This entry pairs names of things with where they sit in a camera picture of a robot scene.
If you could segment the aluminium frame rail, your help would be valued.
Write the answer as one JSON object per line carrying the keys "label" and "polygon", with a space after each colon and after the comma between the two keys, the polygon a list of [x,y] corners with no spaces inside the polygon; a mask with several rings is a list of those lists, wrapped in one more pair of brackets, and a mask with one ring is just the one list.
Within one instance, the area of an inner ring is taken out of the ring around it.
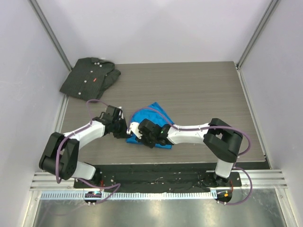
{"label": "aluminium frame rail", "polygon": [[30,190],[32,191],[59,191],[59,190],[71,190],[74,187],[74,180],[62,180],[57,183],[54,175],[47,172],[36,172],[34,174]]}

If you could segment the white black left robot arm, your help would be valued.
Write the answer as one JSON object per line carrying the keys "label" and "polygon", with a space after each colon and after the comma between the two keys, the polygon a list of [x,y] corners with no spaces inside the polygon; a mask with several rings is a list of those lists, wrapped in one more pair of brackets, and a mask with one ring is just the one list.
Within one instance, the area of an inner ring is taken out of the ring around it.
{"label": "white black left robot arm", "polygon": [[52,133],[39,161],[39,168],[55,175],[59,181],[83,179],[89,188],[95,189],[100,185],[101,171],[91,164],[80,162],[79,150],[111,133],[117,139],[129,138],[126,131],[122,109],[109,105],[99,117],[79,129],[64,134]]}

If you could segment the dark striped button shirt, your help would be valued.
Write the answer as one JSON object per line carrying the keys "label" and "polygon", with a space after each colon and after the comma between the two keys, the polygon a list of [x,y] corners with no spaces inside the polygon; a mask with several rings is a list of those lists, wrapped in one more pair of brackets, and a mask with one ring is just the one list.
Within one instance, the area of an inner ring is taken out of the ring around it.
{"label": "dark striped button shirt", "polygon": [[120,77],[114,63],[95,57],[78,59],[60,92],[80,100],[100,99]]}

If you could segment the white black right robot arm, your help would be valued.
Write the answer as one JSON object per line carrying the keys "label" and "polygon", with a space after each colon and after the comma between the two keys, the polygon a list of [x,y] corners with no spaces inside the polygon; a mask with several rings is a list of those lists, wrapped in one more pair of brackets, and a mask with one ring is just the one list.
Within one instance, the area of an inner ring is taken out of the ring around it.
{"label": "white black right robot arm", "polygon": [[231,171],[236,163],[243,134],[224,121],[213,118],[210,123],[196,126],[165,124],[160,126],[148,119],[131,123],[136,140],[150,148],[181,143],[204,144],[217,157],[214,182],[220,187],[231,181]]}

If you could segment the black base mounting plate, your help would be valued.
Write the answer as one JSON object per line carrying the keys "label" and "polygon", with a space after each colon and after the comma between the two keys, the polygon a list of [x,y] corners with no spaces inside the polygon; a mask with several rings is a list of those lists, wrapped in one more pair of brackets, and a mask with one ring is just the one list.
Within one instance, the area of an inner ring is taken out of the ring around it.
{"label": "black base mounting plate", "polygon": [[242,186],[238,172],[232,172],[228,180],[216,180],[214,163],[97,165],[96,168],[101,171],[98,186],[120,183],[118,192],[124,193],[209,192],[211,188]]}

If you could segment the blue satin napkin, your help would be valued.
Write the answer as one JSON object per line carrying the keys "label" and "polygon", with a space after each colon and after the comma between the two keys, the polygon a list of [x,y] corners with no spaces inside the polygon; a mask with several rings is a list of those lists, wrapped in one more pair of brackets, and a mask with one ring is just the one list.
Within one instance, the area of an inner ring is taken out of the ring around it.
{"label": "blue satin napkin", "polygon": [[[141,123],[144,119],[148,119],[153,123],[158,124],[159,126],[163,126],[165,124],[168,124],[168,122],[161,116],[162,114],[171,124],[174,124],[172,119],[167,115],[164,109],[162,109],[162,107],[157,102],[154,102],[153,104],[148,105],[147,107],[157,110],[159,113],[150,109],[141,108],[138,109],[136,113],[133,113],[133,115],[130,117],[129,123]],[[135,140],[135,135],[132,135],[130,138],[127,138],[126,142],[130,144],[141,144]],[[172,145],[161,146],[160,144],[156,144],[155,147],[163,149],[172,149]]]}

